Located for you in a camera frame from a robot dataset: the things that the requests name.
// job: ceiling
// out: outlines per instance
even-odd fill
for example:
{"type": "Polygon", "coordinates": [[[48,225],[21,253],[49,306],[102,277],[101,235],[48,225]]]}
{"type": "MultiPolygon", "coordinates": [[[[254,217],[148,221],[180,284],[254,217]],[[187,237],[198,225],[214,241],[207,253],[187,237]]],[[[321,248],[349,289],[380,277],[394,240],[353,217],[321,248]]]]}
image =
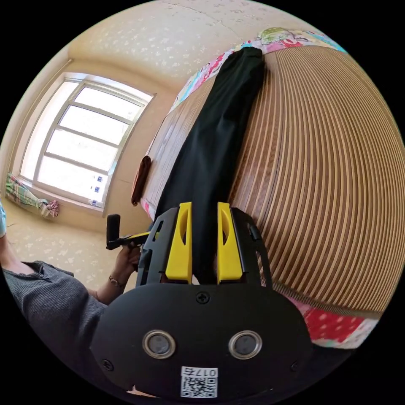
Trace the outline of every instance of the ceiling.
{"type": "Polygon", "coordinates": [[[242,0],[157,0],[115,14],[78,36],[73,59],[135,70],[179,91],[203,65],[269,27],[319,31],[276,8],[242,0]]]}

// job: bracelet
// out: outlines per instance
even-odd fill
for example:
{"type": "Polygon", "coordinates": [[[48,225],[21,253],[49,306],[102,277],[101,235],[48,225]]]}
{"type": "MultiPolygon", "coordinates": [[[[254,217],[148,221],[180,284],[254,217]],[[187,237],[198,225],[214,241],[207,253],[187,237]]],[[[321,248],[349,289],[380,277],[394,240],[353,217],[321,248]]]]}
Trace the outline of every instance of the bracelet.
{"type": "Polygon", "coordinates": [[[115,287],[123,288],[124,285],[122,285],[118,280],[112,278],[111,276],[108,278],[110,280],[110,283],[115,285],[115,287]]]}

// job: window frame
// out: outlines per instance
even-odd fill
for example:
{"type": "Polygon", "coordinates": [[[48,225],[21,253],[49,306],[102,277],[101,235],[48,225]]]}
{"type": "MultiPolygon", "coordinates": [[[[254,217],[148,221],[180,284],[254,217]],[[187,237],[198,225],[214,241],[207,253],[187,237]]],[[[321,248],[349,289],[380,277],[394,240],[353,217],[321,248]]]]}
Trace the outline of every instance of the window frame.
{"type": "Polygon", "coordinates": [[[45,105],[43,106],[43,108],[41,109],[41,111],[39,112],[37,119],[35,120],[34,125],[30,128],[30,134],[28,137],[28,140],[25,143],[24,146],[24,151],[22,154],[22,158],[19,161],[18,164],[18,178],[32,191],[34,190],[38,190],[40,192],[40,194],[50,194],[52,197],[56,197],[56,199],[63,199],[63,200],[67,200],[70,203],[73,203],[75,205],[80,205],[82,207],[85,208],[90,208],[92,210],[97,210],[97,211],[101,211],[102,213],[104,213],[105,207],[106,207],[106,203],[107,203],[107,199],[108,199],[108,195],[109,195],[109,190],[110,190],[110,184],[113,178],[113,175],[115,173],[117,164],[121,158],[123,149],[131,135],[131,133],[133,132],[134,126],[136,125],[136,123],[138,122],[139,118],[142,116],[145,108],[149,105],[149,103],[151,102],[151,100],[153,99],[153,96],[150,98],[150,100],[144,100],[140,97],[137,97],[134,94],[130,94],[125,92],[124,90],[121,89],[117,89],[114,88],[111,85],[108,84],[104,84],[104,83],[98,83],[96,81],[92,81],[92,80],[88,80],[87,78],[74,78],[74,77],[69,77],[69,76],[64,76],[61,78],[60,83],[58,84],[58,86],[56,87],[56,89],[52,92],[51,96],[49,97],[49,99],[47,100],[47,102],[45,103],[45,105]],[[29,145],[29,142],[32,138],[34,129],[36,128],[36,125],[38,123],[38,121],[40,120],[42,114],[44,113],[46,107],[49,105],[49,103],[52,102],[56,92],[59,90],[59,88],[65,83],[65,82],[73,82],[73,83],[78,83],[78,86],[76,87],[76,89],[70,94],[70,96],[68,97],[68,99],[65,101],[65,103],[62,105],[61,109],[59,110],[59,112],[57,113],[57,115],[55,116],[55,119],[52,122],[52,125],[50,126],[50,128],[48,129],[48,132],[46,134],[45,140],[42,144],[41,150],[40,150],[40,154],[35,166],[35,171],[34,171],[34,176],[33,179],[28,179],[26,177],[24,177],[21,174],[21,170],[22,170],[22,166],[23,166],[23,161],[25,158],[25,154],[27,152],[27,148],[29,145]],[[133,120],[128,120],[125,119],[123,117],[117,116],[113,113],[110,113],[108,111],[99,109],[99,108],[94,108],[91,107],[89,105],[85,105],[85,104],[81,104],[81,103],[77,103],[74,101],[74,99],[79,95],[79,93],[82,91],[82,89],[84,87],[88,87],[90,89],[94,89],[94,90],[98,90],[98,91],[102,91],[104,93],[107,94],[111,94],[113,96],[119,97],[123,100],[129,101],[131,103],[134,103],[135,105],[139,106],[140,109],[137,112],[137,114],[135,115],[133,120]],[[100,113],[104,116],[113,118],[113,119],[117,119],[121,122],[124,122],[128,125],[127,130],[125,131],[124,135],[122,136],[121,142],[119,143],[119,145],[104,141],[102,139],[99,138],[95,138],[91,135],[87,135],[84,133],[81,133],[79,131],[75,131],[75,130],[71,130],[70,128],[65,128],[63,126],[60,125],[61,120],[63,119],[63,117],[65,116],[68,107],[70,105],[76,106],[76,107],[80,107],[80,108],[84,108],[87,109],[89,111],[93,111],[96,113],[100,113]],[[77,134],[79,136],[83,136],[87,139],[91,139],[91,140],[95,140],[99,143],[103,143],[105,145],[110,145],[113,146],[114,148],[117,148],[117,152],[116,155],[114,157],[113,160],[113,164],[110,168],[109,171],[105,171],[105,170],[101,170],[98,169],[96,167],[92,167],[74,160],[70,160],[68,158],[64,158],[58,155],[53,155],[49,152],[46,152],[49,142],[51,140],[52,134],[54,132],[55,129],[61,129],[61,130],[67,130],[71,133],[77,134]],[[97,173],[100,173],[104,176],[107,177],[107,181],[106,181],[106,185],[105,185],[105,189],[104,189],[104,193],[102,196],[102,199],[100,202],[98,202],[97,204],[92,203],[92,201],[89,200],[89,198],[77,195],[77,194],[73,194],[71,192],[67,192],[65,190],[50,186],[48,184],[42,183],[40,181],[38,181],[38,174],[42,165],[42,160],[44,157],[56,157],[58,160],[63,161],[63,162],[67,162],[67,163],[71,163],[74,164],[77,167],[83,167],[92,171],[95,171],[97,173]]]}

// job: face mask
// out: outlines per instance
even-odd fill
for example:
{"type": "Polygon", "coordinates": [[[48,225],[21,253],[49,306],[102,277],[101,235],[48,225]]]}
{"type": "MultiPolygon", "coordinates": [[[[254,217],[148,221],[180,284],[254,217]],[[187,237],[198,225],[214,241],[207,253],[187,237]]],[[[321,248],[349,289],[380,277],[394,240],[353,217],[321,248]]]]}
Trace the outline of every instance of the face mask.
{"type": "Polygon", "coordinates": [[[2,238],[5,235],[5,232],[6,232],[5,211],[0,200],[0,238],[2,238]]]}

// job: window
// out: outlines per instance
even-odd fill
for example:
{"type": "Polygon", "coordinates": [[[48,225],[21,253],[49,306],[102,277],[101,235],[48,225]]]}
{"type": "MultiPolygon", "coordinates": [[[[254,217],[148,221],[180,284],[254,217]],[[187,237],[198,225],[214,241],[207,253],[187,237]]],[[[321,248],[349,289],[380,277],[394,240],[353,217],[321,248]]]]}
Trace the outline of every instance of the window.
{"type": "Polygon", "coordinates": [[[125,141],[152,97],[100,79],[63,80],[31,132],[19,175],[31,186],[103,208],[125,141]]]}

